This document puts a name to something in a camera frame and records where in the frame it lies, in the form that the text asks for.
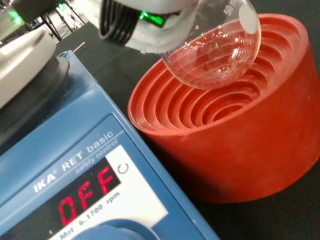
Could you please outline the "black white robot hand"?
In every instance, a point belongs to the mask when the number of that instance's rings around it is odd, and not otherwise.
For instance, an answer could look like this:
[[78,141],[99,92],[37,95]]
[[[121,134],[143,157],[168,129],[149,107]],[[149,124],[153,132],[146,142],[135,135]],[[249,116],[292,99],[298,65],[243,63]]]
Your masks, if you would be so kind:
[[197,0],[103,0],[99,36],[143,53],[165,53],[187,38],[198,5]]

